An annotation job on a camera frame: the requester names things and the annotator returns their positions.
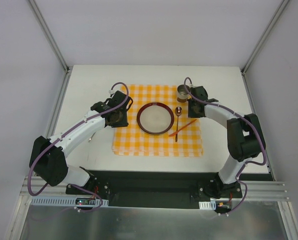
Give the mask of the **copper spoon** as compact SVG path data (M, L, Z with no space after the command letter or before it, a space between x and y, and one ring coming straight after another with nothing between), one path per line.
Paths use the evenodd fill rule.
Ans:
M177 116L177 124L176 124L176 131L178 131L178 126L179 126L179 117L182 114L182 108L180 106L177 106L175 108L175 115Z

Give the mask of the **metal cup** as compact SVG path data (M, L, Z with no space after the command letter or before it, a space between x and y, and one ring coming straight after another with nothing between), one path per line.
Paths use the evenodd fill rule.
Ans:
M189 97L187 90L190 90L190 87L187 85L182 84L177 87L176 96L178 102L185 103L187 101Z

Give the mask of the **orange chopsticks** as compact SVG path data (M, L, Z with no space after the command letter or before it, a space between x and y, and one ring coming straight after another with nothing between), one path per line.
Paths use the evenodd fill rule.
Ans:
M188 124L186 124L185 126L179 128L178 130L176 130L174 133L168 135L169 137L173 137L175 135L177 135L180 131L184 130L185 128L187 128L188 126L190 126L191 124L193 124L194 122L196 122L197 119L194 119L192 121L190 121Z

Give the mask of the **red rimmed cream plate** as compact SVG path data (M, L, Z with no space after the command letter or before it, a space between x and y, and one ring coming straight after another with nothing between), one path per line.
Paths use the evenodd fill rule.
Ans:
M143 105L136 117L138 126L147 134L162 135L174 124L173 111L164 103L150 102Z

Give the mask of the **yellow white checkered cloth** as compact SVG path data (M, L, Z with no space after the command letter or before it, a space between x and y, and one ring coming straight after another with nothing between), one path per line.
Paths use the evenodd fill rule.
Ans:
M122 156L159 156L159 157L200 157L203 155L201 125L197 120L178 133L178 140L168 135L176 131L177 119L170 130L161 135L145 133L137 124L139 109L151 102L166 104L172 111L177 106L182 108L179 117L179 128L190 121L187 103L177 101L175 85L142 85L129 84L129 96L133 104L127 113L127 127L116 128L114 131L112 150Z

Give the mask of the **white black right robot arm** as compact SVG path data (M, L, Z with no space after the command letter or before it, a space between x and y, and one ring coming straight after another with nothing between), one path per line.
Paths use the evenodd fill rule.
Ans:
M267 162L266 143L259 118L254 113L240 115L216 99L208 99L202 86L186 88L186 92L191 96L190 110L198 110L199 118L214 120L227 130L229 157L218 172L220 181L214 184L214 193L223 198L231 192L231 184L237 181L245 165L263 166Z

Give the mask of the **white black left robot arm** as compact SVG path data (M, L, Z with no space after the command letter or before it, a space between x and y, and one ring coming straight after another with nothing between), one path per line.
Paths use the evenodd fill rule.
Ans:
M95 183L91 174L82 167L68 165L66 158L88 137L107 126L127 127L127 111L132 104L130 96L119 90L113 91L106 101L95 103L68 129L47 139L38 137L31 152L30 171L52 187L60 183L73 184L85 195L92 193Z

